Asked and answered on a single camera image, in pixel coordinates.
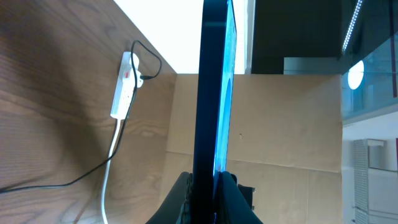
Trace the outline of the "blue Galaxy smartphone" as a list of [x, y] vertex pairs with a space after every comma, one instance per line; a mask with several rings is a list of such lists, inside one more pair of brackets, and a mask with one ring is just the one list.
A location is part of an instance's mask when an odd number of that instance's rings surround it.
[[213, 223], [226, 170], [237, 30], [232, 0], [205, 0], [201, 24], [190, 221]]

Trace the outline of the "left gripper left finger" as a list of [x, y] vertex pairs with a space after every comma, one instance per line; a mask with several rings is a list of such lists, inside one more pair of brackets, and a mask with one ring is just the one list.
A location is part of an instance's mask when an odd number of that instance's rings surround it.
[[146, 224], [176, 224], [185, 200], [190, 173], [182, 172], [158, 210]]

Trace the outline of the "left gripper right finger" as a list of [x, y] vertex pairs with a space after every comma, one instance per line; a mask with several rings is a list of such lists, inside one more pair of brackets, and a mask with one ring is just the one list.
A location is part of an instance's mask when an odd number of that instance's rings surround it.
[[229, 172], [219, 174], [217, 191], [216, 224], [262, 223], [248, 205]]

